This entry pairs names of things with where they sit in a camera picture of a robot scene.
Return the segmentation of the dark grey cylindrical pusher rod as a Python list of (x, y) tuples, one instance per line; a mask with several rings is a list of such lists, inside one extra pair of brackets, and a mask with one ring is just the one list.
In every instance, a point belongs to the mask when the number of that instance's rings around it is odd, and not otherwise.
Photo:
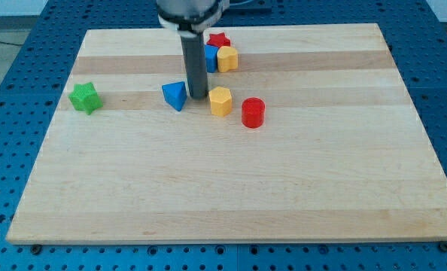
[(208, 75), (205, 45), (202, 33), (178, 33), (184, 57), (187, 84), (193, 99), (204, 99), (208, 95)]

